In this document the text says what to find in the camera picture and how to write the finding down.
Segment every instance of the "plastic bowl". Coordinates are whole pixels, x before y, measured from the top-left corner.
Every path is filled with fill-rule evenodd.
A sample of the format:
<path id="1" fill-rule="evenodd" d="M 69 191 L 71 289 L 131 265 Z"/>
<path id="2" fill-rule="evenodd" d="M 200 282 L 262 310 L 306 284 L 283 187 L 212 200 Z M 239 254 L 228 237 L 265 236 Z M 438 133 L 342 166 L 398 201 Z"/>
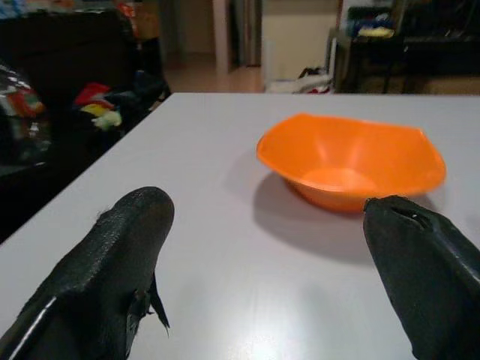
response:
<path id="1" fill-rule="evenodd" d="M 361 212 L 371 197 L 414 197 L 443 183 L 446 166 L 421 129 L 295 115 L 260 139 L 257 157 L 306 200 Z"/>

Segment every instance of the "floor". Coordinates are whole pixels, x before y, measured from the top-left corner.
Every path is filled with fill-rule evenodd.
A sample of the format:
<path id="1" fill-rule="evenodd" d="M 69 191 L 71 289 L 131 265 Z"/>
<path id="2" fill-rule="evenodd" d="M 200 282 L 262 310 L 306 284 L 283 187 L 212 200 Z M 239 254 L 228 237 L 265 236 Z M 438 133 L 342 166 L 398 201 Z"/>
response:
<path id="1" fill-rule="evenodd" d="M 219 75 L 214 55 L 175 56 L 168 59 L 163 72 L 172 92 L 263 92 L 260 67 L 240 67 Z"/>

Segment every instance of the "bowl rim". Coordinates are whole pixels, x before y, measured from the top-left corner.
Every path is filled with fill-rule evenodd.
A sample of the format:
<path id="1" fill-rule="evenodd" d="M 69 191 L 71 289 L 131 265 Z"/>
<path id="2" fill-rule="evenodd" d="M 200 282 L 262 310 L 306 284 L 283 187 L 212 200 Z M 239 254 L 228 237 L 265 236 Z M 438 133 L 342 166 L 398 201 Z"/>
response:
<path id="1" fill-rule="evenodd" d="M 272 161 L 270 161 L 269 158 L 267 158 L 264 155 L 264 152 L 262 150 L 262 147 L 265 145 L 266 139 L 272 135 L 272 132 L 276 131 L 279 127 L 283 127 L 290 122 L 295 121 L 298 117 L 302 116 L 307 116 L 310 118 L 315 118 L 315 119 L 322 119 L 322 118 L 329 118 L 333 119 L 335 121 L 342 121 L 342 122 L 355 122 L 355 123 L 363 123 L 364 125 L 367 126 L 380 126 L 382 128 L 401 128 L 401 129 L 408 129 L 410 131 L 415 131 L 422 139 L 423 141 L 428 145 L 428 148 L 435 158 L 435 163 L 437 165 L 438 171 L 438 176 L 433 178 L 428 182 L 428 184 L 424 185 L 413 185 L 410 187 L 404 187 L 402 189 L 399 189 L 400 191 L 398 192 L 392 192 L 392 191 L 381 191 L 381 190 L 362 190 L 362 189 L 352 189 L 352 190 L 344 190 L 344 189 L 339 189 L 338 187 L 327 185 L 327 184 L 321 184 L 318 182 L 314 181 L 306 181 L 298 176 L 295 176 L 291 173 L 288 173 L 284 171 L 283 169 L 278 168 Z M 329 192 L 329 193 L 336 193 L 338 195 L 348 195 L 349 197 L 358 197 L 358 198 L 369 198 L 369 197 L 387 197 L 389 195 L 401 195 L 401 196 L 406 196 L 406 197 L 415 197 L 418 195 L 425 194 L 428 191 L 431 191 L 435 188 L 438 188 L 446 179 L 446 163 L 443 159 L 443 156 L 440 154 L 438 149 L 434 146 L 434 144 L 428 139 L 427 135 L 425 132 L 420 128 L 420 127 L 413 127 L 409 125 L 402 125 L 402 124 L 390 124 L 390 123 L 383 123 L 379 121 L 371 121 L 371 120 L 364 120 L 360 118 L 350 118 L 350 117 L 344 117 L 344 116 L 337 116 L 337 115 L 328 115 L 328 114 L 322 114 L 322 115 L 314 115 L 306 112 L 300 112 L 295 115 L 290 116 L 289 118 L 284 119 L 283 121 L 278 122 L 274 126 L 270 127 L 259 139 L 258 143 L 256 144 L 256 157 L 258 160 L 260 160 L 262 163 L 264 163 L 268 168 L 273 170 L 274 172 L 278 173 L 282 177 L 284 177 L 286 180 L 289 182 L 293 182 L 298 185 L 304 185 L 309 188 L 313 188 L 318 191 L 324 191 L 324 192 Z"/>

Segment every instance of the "orange bowl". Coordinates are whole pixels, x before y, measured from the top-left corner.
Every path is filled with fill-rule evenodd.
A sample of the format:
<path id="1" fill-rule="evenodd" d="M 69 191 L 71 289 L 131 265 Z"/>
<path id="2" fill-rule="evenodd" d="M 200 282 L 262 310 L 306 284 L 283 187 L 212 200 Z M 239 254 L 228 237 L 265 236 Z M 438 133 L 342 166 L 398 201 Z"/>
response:
<path id="1" fill-rule="evenodd" d="M 446 166 L 421 129 L 298 114 L 260 139 L 256 156 L 306 200 L 361 212 L 370 197 L 414 197 L 443 183 Z"/>

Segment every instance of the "white table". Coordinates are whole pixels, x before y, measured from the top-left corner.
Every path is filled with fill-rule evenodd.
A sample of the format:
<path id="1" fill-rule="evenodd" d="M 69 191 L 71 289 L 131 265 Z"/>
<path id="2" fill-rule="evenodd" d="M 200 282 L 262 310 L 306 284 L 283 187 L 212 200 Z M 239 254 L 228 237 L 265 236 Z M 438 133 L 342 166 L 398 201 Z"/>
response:
<path id="1" fill-rule="evenodd" d="M 145 318 L 131 359 L 413 359 L 362 219 L 308 205 L 255 158 L 298 112 L 424 128 L 448 178 L 421 201 L 480 245 L 477 97 L 175 94 L 0 247 L 0 333 L 100 212 L 155 185 L 175 203 L 156 270 L 172 331 Z"/>

